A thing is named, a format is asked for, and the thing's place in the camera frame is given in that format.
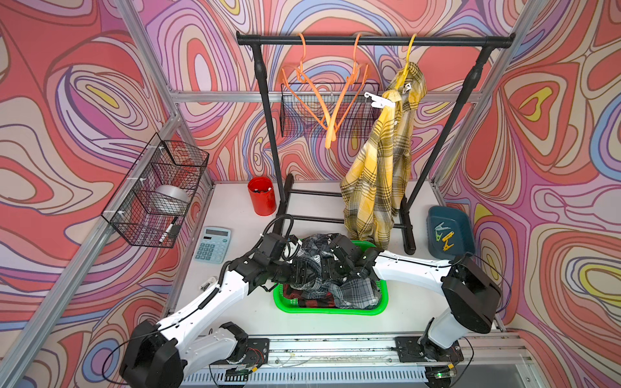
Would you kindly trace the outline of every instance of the vent grille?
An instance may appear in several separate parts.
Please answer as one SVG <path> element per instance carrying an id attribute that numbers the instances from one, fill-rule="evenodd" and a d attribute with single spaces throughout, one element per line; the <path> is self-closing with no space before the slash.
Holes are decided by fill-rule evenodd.
<path id="1" fill-rule="evenodd" d="M 218 385 L 229 386 L 246 383 L 248 385 L 285 384 L 328 384 L 328 383 L 367 383 L 367 382 L 427 382 L 424 366 L 393 366 L 365 368 L 281 368 L 259 369 L 248 376 L 247 382 L 236 377 L 224 378 L 224 371 L 213 370 Z M 203 369 L 186 377 L 182 386 L 212 386 L 208 369 Z"/>

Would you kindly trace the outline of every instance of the orange hanger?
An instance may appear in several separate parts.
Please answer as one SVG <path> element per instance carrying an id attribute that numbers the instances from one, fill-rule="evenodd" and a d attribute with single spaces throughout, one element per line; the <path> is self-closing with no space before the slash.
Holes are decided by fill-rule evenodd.
<path id="1" fill-rule="evenodd" d="M 294 69 L 295 72 L 296 72 L 296 78 L 297 78 L 297 80 L 300 83 L 307 83 L 310 86 L 310 88 L 313 90 L 313 92 L 317 96 L 317 100 L 318 100 L 319 104 L 321 105 L 322 110 L 324 111 L 324 116 L 321 119 L 319 119 L 313 113 L 313 111 L 308 107 L 308 105 L 306 105 L 304 103 L 304 101 L 302 101 L 302 99 L 291 89 L 291 87 L 289 85 L 289 82 L 287 80 L 286 73 L 284 72 L 284 68 L 283 68 L 282 72 L 283 72 L 284 85 L 287 87 L 287 89 L 289 89 L 291 94 L 293 94 L 297 98 L 297 100 L 302 104 L 302 106 L 307 111 L 309 111 L 309 113 L 319 123 L 319 125 L 321 125 L 327 131 L 326 138 L 325 138 L 325 147 L 326 148 L 330 148 L 330 145 L 332 144 L 332 142 L 337 139 L 336 131 L 340 128 L 341 124 L 343 123 L 343 119 L 349 113 L 349 110 L 351 109 L 351 106 L 352 106 L 353 102 L 356 100 L 356 98 L 358 97 L 360 91 L 363 89 L 363 87 L 365 85 L 366 77 L 367 77 L 367 70 L 369 68 L 369 65 L 367 65 L 365 67 L 365 73 L 364 73 L 363 81 L 362 81 L 362 84 L 360 85 L 360 88 L 358 89 L 358 91 L 354 95 L 354 98 L 349 103 L 349 106 L 347 107 L 347 109 L 345 110 L 345 113 L 343 114 L 343 116 L 341 117 L 341 119 L 339 120 L 339 122 L 337 124 L 336 123 L 337 113 L 338 113 L 338 110 L 339 110 L 339 108 L 341 106 L 341 103 L 343 102 L 343 98 L 345 97 L 345 93 L 347 93 L 347 90 L 349 89 L 349 87 L 358 79 L 358 77 L 360 75 L 360 66 L 356 63 L 356 49 L 358 48 L 358 40 L 360 39 L 360 34 L 358 34 L 356 36 L 356 42 L 355 42 L 354 48 L 353 48 L 353 68 L 352 68 L 351 74 L 350 74 L 349 77 L 346 77 L 345 85 L 343 87 L 343 90 L 341 90 L 341 93 L 340 93 L 340 95 L 338 97 L 337 103 L 336 103 L 336 105 L 334 107 L 334 111 L 332 112 L 332 114 L 330 114 L 330 112 L 328 111 L 328 108 L 325 105 L 324 99 L 321 97 L 321 94 L 319 93 L 319 90 L 317 90 L 317 88 L 315 87 L 315 84 L 311 81 L 311 79 L 304 72 L 304 59 L 306 58 L 306 41 L 304 40 L 304 36 L 302 34 L 298 34 L 298 35 L 302 39 L 302 47 L 303 47 L 304 51 L 303 51 L 303 54 L 302 54 L 302 58 L 300 59 L 300 67 Z"/>

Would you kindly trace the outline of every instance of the black clothing rack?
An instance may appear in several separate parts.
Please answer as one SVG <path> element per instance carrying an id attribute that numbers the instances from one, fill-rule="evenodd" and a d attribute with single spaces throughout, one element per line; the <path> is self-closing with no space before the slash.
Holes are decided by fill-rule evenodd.
<path id="1" fill-rule="evenodd" d="M 429 159 L 427 160 L 423 170 L 420 173 L 416 186 L 412 190 L 409 198 L 405 196 L 401 200 L 401 208 L 399 209 L 400 223 L 395 223 L 394 228 L 401 229 L 403 233 L 404 250 L 408 255 L 413 255 L 416 251 L 414 234 L 412 233 L 412 222 L 410 221 L 410 208 L 414 203 L 414 199 L 418 195 L 420 188 L 425 182 L 429 171 L 431 170 L 435 160 L 446 141 L 448 134 L 451 132 L 453 125 L 457 121 L 463 106 L 468 101 L 472 90 L 476 87 L 481 79 L 483 65 L 487 63 L 490 54 L 496 48 L 509 48 L 513 43 L 515 34 L 508 37 L 416 37 L 414 45 L 416 46 L 454 46 L 454 47 L 481 47 L 481 52 L 476 62 L 461 85 L 461 91 L 451 114 L 446 121 L 446 125 L 442 129 L 438 141 L 436 142 Z M 411 37 L 360 37 L 358 44 L 361 46 L 407 46 Z M 341 45 L 353 46 L 356 37 L 330 37 L 330 36 L 305 36 L 304 40 L 307 45 Z M 274 158 L 274 170 L 276 172 L 276 183 L 278 184 L 278 193 L 280 194 L 280 204 L 276 215 L 285 214 L 289 206 L 289 197 L 291 194 L 308 194 L 314 196 L 340 197 L 338 192 L 327 191 L 311 191 L 298 190 L 293 188 L 293 175 L 287 175 L 287 179 L 283 185 L 283 176 L 280 170 L 280 159 L 278 157 L 278 147 L 276 146 L 276 134 L 274 132 L 274 123 L 272 121 L 267 69 L 263 61 L 262 45 L 302 45 L 302 39 L 298 36 L 262 36 L 262 35 L 242 35 L 237 32 L 237 43 L 242 46 L 250 46 L 255 59 L 255 76 L 261 93 L 261 101 L 263 102 L 263 112 L 265 113 L 265 121 L 268 126 L 268 136 L 270 138 L 270 148 Z M 300 221 L 319 221 L 331 223 L 345 223 L 343 219 L 333 219 L 326 217 L 312 217 L 309 215 L 293 215 L 293 218 Z M 283 220 L 276 222 L 274 232 L 281 233 L 283 229 Z"/>

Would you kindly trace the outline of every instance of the black cable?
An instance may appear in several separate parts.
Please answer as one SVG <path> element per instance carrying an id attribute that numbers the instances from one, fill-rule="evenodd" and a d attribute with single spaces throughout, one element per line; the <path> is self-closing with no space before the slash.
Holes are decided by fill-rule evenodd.
<path id="1" fill-rule="evenodd" d="M 460 264 L 466 258 L 466 255 L 463 255 L 461 257 L 461 259 L 459 259 L 459 261 L 457 261 L 456 263 L 449 264 L 448 266 L 435 266 L 435 265 L 432 265 L 432 264 L 419 263 L 418 261 L 409 261 L 409 260 L 404 260 L 404 259 L 397 259 L 397 258 L 394 258 L 392 256 L 384 256 L 384 255 L 378 255 L 378 256 L 379 257 L 384 257 L 384 258 L 387 258 L 387 259 L 393 259 L 393 260 L 398 260 L 398 261 L 405 261 L 407 263 L 412 263 L 412 264 L 420 264 L 422 266 L 431 267 L 431 268 L 449 268 L 449 267 L 452 267 L 452 266 L 456 266 L 457 264 Z"/>
<path id="2" fill-rule="evenodd" d="M 470 340 L 467 339 L 466 337 L 464 337 L 464 340 L 468 341 L 468 344 L 470 345 L 470 349 L 472 350 L 472 356 L 470 356 L 470 360 L 468 361 L 466 367 L 464 368 L 463 371 L 461 371 L 459 377 L 457 377 L 457 380 L 455 380 L 450 386 L 448 386 L 448 388 L 453 388 L 455 386 L 455 384 L 457 384 L 457 382 L 461 379 L 461 377 L 464 375 L 464 373 L 466 373 L 466 370 L 468 369 L 468 367 L 470 366 L 470 363 L 472 362 L 472 359 L 474 358 L 474 348 L 472 347 L 472 344 L 470 343 Z"/>
<path id="3" fill-rule="evenodd" d="M 113 383 L 113 384 L 117 384 L 117 385 L 119 385 L 119 386 L 126 386 L 126 385 L 127 385 L 127 383 L 126 383 L 126 382 L 118 382 L 118 381 L 113 381 L 113 380 L 110 380 L 109 378 L 107 378 L 107 377 L 106 377 L 106 372 L 105 372 L 106 363 L 108 362 L 108 360 L 110 359 L 110 357 L 112 357 L 112 355 L 114 354 L 114 352 L 116 352 L 117 350 L 119 350 L 121 346 L 125 345 L 126 343 L 128 343 L 128 342 L 129 342 L 129 341 L 131 341 L 131 340 L 137 340 L 138 338 L 148 337 L 148 336 L 151 336 L 151 335 L 155 335 L 155 334 L 157 334 L 157 333 L 161 333 L 161 332 L 163 332 L 163 331 L 164 331 L 164 330 L 166 330 L 166 329 L 169 329 L 169 328 L 171 328 L 171 327 L 177 326 L 177 325 L 179 325 L 181 322 L 183 322 L 184 320 L 186 320 L 187 318 L 189 318 L 189 317 L 190 317 L 190 315 L 192 315 L 192 314 L 194 314 L 195 312 L 197 312 L 198 310 L 199 310 L 198 308 L 194 309 L 194 311 L 192 311 L 190 314 L 187 314 L 185 317 L 181 318 L 180 320 L 178 320 L 177 322 L 173 323 L 172 325 L 166 326 L 165 328 L 162 328 L 162 329 L 157 329 L 157 330 L 155 330 L 154 332 L 150 332 L 150 333 L 147 333 L 147 334 L 139 335 L 139 336 L 136 336 L 136 337 L 130 338 L 130 339 L 128 339 L 127 341 L 122 342 L 119 346 L 117 346 L 116 348 L 114 348 L 114 349 L 110 352 L 110 354 L 108 355 L 108 357 L 106 357 L 106 359 L 104 360 L 104 363 L 103 363 L 103 364 L 101 364 L 101 377 L 103 377 L 103 378 L 104 378 L 104 380 L 106 380 L 107 382 L 111 382 L 111 383 Z"/>
<path id="4" fill-rule="evenodd" d="M 284 238 L 289 237 L 289 234 L 291 233 L 291 229 L 293 228 L 293 220 L 294 220 L 291 214 L 281 214 L 277 216 L 276 218 L 274 218 L 272 221 L 268 223 L 268 226 L 265 227 L 265 229 L 263 230 L 263 234 L 266 235 L 268 233 L 268 230 L 272 227 L 272 225 L 274 225 L 276 221 L 282 220 L 282 219 L 289 219 L 290 221 L 289 228 L 287 229 L 287 234 L 283 236 Z"/>
<path id="5" fill-rule="evenodd" d="M 233 263 L 232 260 L 226 261 L 222 265 L 222 268 L 220 268 L 220 276 L 218 277 L 218 285 L 220 286 L 220 288 L 222 288 L 222 282 L 224 282 L 224 274 L 227 272 L 227 268 L 231 263 Z"/>
<path id="6" fill-rule="evenodd" d="M 503 311 L 504 309 L 506 309 L 509 306 L 509 302 L 511 301 L 511 295 L 512 295 L 512 290 L 511 290 L 511 283 L 509 283 L 509 281 L 500 273 L 500 271 L 498 271 L 496 268 L 494 268 L 491 264 L 489 264 L 487 261 L 483 260 L 480 256 L 477 255 L 473 255 L 474 257 L 476 257 L 477 259 L 481 260 L 483 263 L 487 264 L 488 267 L 490 267 L 491 269 L 493 269 L 498 275 L 500 275 L 500 277 L 502 278 L 502 280 L 504 280 L 507 283 L 507 286 L 509 287 L 509 294 L 507 295 L 507 302 L 499 309 L 496 311 L 496 314 L 498 314 L 499 312 Z"/>
<path id="7" fill-rule="evenodd" d="M 217 388 L 221 388 L 221 387 L 218 385 L 218 383 L 215 381 L 213 373 L 211 373 L 211 364 L 209 365 L 209 375 L 211 376 L 211 381 L 213 381 L 213 382 L 214 382 L 215 386 L 216 386 Z"/>

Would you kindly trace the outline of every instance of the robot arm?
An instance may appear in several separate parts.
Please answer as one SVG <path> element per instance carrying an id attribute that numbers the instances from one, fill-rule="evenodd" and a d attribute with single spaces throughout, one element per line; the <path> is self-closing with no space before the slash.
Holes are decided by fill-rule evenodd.
<path id="1" fill-rule="evenodd" d="M 121 376 L 132 388 L 177 387 L 184 376 L 215 361 L 242 363 L 248 336 L 233 323 L 197 338 L 224 310 L 257 287 L 264 287 L 267 280 L 303 284 L 315 276 L 300 262 L 282 259 L 287 244 L 280 235 L 265 235 L 254 249 L 230 263 L 218 284 L 209 286 L 190 304 L 156 325 L 143 322 L 137 326 L 120 367 Z M 451 263 L 400 256 L 377 248 L 363 254 L 344 236 L 334 239 L 330 247 L 334 259 L 322 263 L 324 277 L 369 276 L 403 281 L 446 297 L 449 308 L 432 319 L 419 341 L 421 354 L 428 359 L 439 359 L 438 354 L 468 330 L 489 333 L 501 293 L 469 257 Z"/>
<path id="2" fill-rule="evenodd" d="M 501 298 L 501 291 L 485 272 L 467 256 L 452 263 L 396 255 L 389 251 L 365 252 L 375 256 L 373 271 L 379 279 L 402 281 L 443 294 L 448 308 L 433 318 L 422 338 L 429 358 L 448 349 L 469 330 L 489 333 Z"/>

